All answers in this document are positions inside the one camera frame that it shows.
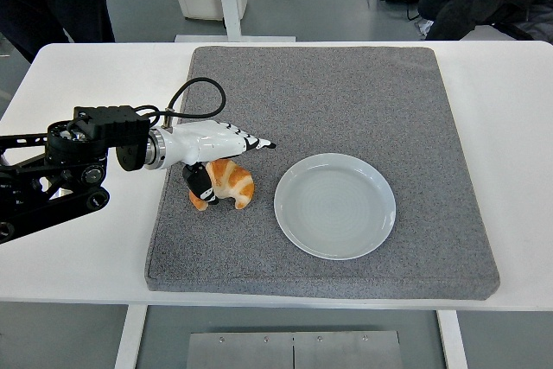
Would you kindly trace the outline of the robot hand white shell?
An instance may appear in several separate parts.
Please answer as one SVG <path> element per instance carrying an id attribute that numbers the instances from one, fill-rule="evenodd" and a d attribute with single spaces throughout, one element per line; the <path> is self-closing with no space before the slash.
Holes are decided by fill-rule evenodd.
<path id="1" fill-rule="evenodd" d="M 226 198 L 234 199 L 237 209 L 246 207 L 255 185 L 251 173 L 232 159 L 246 151 L 276 147 L 270 140 L 214 120 L 156 129 L 150 138 L 156 144 L 156 158 L 150 167 L 168 169 L 181 162 L 189 199 L 199 211 Z"/>

